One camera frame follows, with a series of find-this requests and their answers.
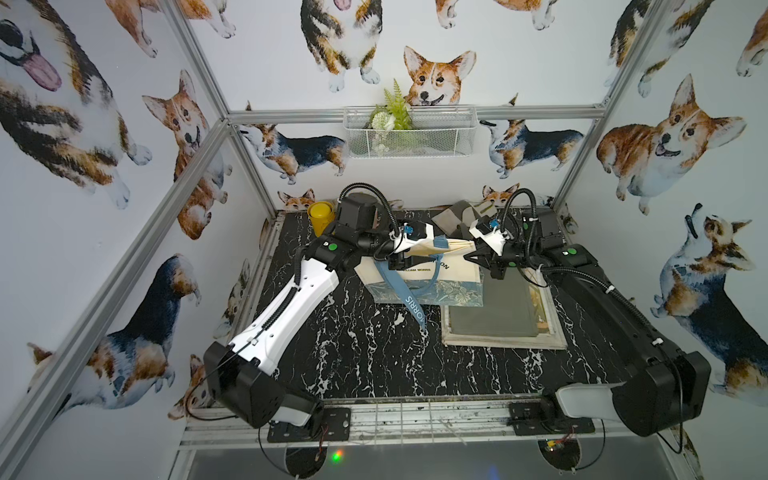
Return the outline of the cream bag with blue print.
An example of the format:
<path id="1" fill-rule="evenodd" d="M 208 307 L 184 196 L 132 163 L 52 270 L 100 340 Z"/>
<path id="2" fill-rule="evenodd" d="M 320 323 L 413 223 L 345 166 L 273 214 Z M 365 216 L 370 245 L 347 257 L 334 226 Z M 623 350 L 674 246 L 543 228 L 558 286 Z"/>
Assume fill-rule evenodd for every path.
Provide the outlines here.
<path id="1" fill-rule="evenodd" d="M 475 251 L 470 240 L 439 236 L 414 255 L 414 264 L 396 270 L 387 260 L 361 260 L 355 272 L 376 303 L 401 304 L 423 330 L 427 328 L 427 306 L 481 307 L 483 274 L 464 258 Z"/>

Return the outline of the grey-green canvas bag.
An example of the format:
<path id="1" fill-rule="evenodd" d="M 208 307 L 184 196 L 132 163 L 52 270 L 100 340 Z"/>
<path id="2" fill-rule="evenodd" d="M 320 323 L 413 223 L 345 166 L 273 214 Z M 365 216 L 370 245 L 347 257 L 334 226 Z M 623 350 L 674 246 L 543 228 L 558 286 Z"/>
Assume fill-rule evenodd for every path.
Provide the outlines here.
<path id="1" fill-rule="evenodd" d="M 494 338 L 535 337 L 539 333 L 532 285 L 517 270 L 507 271 L 502 280 L 485 275 L 481 307 L 451 306 L 450 331 L 458 335 Z"/>

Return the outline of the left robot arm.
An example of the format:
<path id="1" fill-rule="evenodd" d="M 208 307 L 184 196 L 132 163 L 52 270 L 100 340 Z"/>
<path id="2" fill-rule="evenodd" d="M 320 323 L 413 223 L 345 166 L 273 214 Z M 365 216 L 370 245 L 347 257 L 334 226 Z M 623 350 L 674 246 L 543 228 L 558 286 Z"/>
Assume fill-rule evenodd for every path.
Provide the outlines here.
<path id="1" fill-rule="evenodd" d="M 255 429 L 281 422 L 316 437 L 323 429 L 322 401 L 273 377 L 283 353 L 315 308 L 362 258 L 401 255 L 434 238 L 434 227 L 418 221 L 393 232 L 345 231 L 331 225 L 298 250 L 291 280 L 256 320 L 226 346 L 208 347 L 204 381 L 211 397 Z"/>

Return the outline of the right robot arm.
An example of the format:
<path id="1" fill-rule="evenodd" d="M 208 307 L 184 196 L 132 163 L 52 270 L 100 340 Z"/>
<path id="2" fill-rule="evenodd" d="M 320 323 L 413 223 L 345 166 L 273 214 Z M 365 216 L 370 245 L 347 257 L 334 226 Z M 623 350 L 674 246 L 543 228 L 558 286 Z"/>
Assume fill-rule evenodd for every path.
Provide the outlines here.
<path id="1" fill-rule="evenodd" d="M 583 245 L 563 245 L 525 258 L 523 249 L 512 243 L 495 251 L 478 240 L 469 257 L 496 279 L 513 267 L 540 271 L 547 284 L 566 293 L 616 341 L 627 378 L 559 388 L 554 398 L 564 416 L 620 422 L 634 434 L 649 437 L 701 415 L 710 363 L 699 352 L 683 351 L 657 330 L 609 281 Z"/>

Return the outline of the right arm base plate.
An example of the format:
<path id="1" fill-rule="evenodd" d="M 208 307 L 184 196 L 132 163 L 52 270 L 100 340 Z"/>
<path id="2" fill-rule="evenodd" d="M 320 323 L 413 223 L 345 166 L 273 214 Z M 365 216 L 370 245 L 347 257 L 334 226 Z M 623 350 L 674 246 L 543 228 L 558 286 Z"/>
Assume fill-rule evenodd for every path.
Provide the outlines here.
<path id="1" fill-rule="evenodd" d="M 588 418 L 567 417 L 550 399 L 511 402 L 507 406 L 511 426 L 517 436 L 565 436 L 596 432 Z"/>

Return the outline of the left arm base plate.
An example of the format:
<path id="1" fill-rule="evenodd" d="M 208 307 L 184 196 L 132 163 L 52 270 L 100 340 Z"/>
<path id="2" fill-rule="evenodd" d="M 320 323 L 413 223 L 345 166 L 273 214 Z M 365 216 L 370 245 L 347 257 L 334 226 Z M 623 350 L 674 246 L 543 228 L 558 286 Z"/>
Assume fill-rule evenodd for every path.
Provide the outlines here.
<path id="1" fill-rule="evenodd" d="M 350 408 L 321 408 L 310 415 L 303 425 L 287 420 L 272 420 L 267 440 L 269 443 L 300 443 L 310 441 L 347 441 L 351 427 Z"/>

